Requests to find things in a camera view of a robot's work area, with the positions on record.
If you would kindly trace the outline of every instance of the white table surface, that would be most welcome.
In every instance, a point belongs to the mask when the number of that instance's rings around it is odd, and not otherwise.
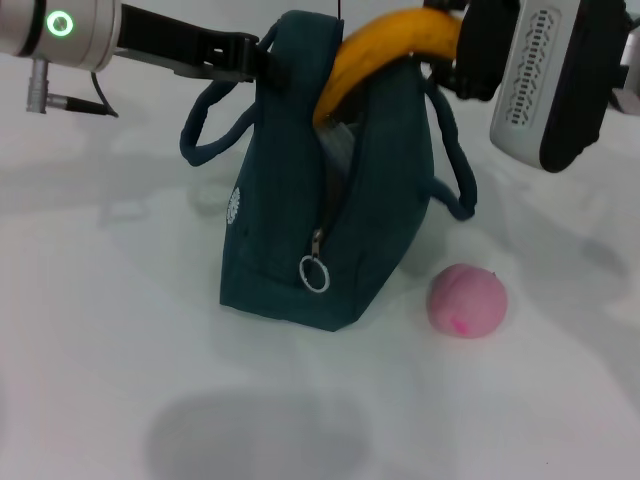
[[[335,7],[133,3],[260,35],[288,9]],[[348,29],[414,3],[346,0]],[[640,121],[608,114],[553,176],[491,145],[492,105],[454,101],[476,218],[432,205],[364,318],[330,334],[218,305],[248,136],[200,169],[180,157],[205,84],[116,59],[101,80],[120,120],[45,117],[24,113],[29,68],[0,59],[1,480],[638,478]],[[88,74],[50,80],[93,95]],[[234,92],[204,138],[252,96]],[[426,324],[430,280],[458,262],[508,287],[490,338]]]

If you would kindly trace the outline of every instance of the green indicator light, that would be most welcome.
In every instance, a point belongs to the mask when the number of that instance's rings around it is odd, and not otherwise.
[[[66,37],[73,30],[73,20],[67,12],[58,10],[47,17],[47,27],[56,37]]]

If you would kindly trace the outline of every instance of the pink squishy toy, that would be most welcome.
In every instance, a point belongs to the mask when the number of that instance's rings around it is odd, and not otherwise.
[[[481,338],[496,331],[507,306],[507,291],[494,273],[454,265],[434,280],[427,310],[429,322],[439,332]]]

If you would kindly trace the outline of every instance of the zipper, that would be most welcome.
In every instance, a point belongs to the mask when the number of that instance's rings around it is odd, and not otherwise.
[[[331,77],[331,71],[333,70],[333,65],[335,63],[335,59],[338,55],[338,50],[340,48],[340,45],[342,44],[342,42],[344,41],[343,39],[344,36],[344,22],[339,21],[335,27],[334,27],[334,31],[333,31],[333,38],[331,41],[331,50],[334,52],[333,57],[331,56],[327,56],[327,59],[325,61],[325,65],[323,68],[323,78],[324,81],[322,82],[321,85],[319,85],[318,90],[316,92],[316,94],[314,95],[315,98],[315,102],[313,102],[310,110],[309,110],[309,121],[312,123],[311,129],[313,131],[313,135],[316,138],[316,145],[317,147],[320,149],[321,152],[324,152],[324,147],[322,146],[320,139],[318,138],[316,132],[315,132],[315,128],[313,127],[313,113],[315,112],[316,106],[318,105],[318,100],[320,100],[320,96],[322,95],[322,92],[324,91],[324,88],[327,84],[327,82],[329,81],[329,78]],[[319,221],[318,223],[320,223],[321,225],[324,225],[325,221],[324,221],[324,217],[326,217],[327,214],[327,203],[328,203],[328,199],[327,199],[327,165],[326,165],[326,161],[322,163],[322,175],[324,175],[325,178],[325,185],[324,185],[324,192],[322,194],[322,201],[320,202],[320,204],[322,205],[321,208],[318,209],[318,212],[316,213],[317,217],[316,217],[316,221]]]
[[[320,228],[313,232],[313,238],[311,240],[311,257],[320,259],[320,247],[322,246],[322,240],[324,238],[324,231]]]
[[[328,243],[331,237],[331,231],[333,230],[335,225],[338,223],[340,217],[343,215],[344,207],[349,198],[349,193],[353,188],[353,183],[355,181],[356,175],[360,167],[362,143],[364,141],[364,133],[365,133],[364,130],[366,128],[367,117],[368,117],[367,111],[368,111],[368,105],[365,104],[363,107],[363,115],[358,122],[359,129],[356,137],[355,147],[352,153],[351,165],[349,168],[349,175],[345,180],[342,192],[340,194],[340,198],[338,199],[335,205],[331,205],[329,202],[327,202],[328,195],[326,192],[328,188],[327,188],[327,185],[325,184],[325,203],[324,203],[322,220],[321,220],[320,226],[314,231],[314,234],[313,234],[313,239],[315,239],[316,234],[318,233],[320,234],[319,243],[317,247],[318,255],[320,254],[320,252],[322,251],[326,243]]]

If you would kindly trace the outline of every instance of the yellow banana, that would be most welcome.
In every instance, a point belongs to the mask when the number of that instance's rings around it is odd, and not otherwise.
[[[456,58],[462,20],[429,8],[384,15],[349,36],[338,50],[313,115],[321,124],[362,80],[397,58],[420,53]]]

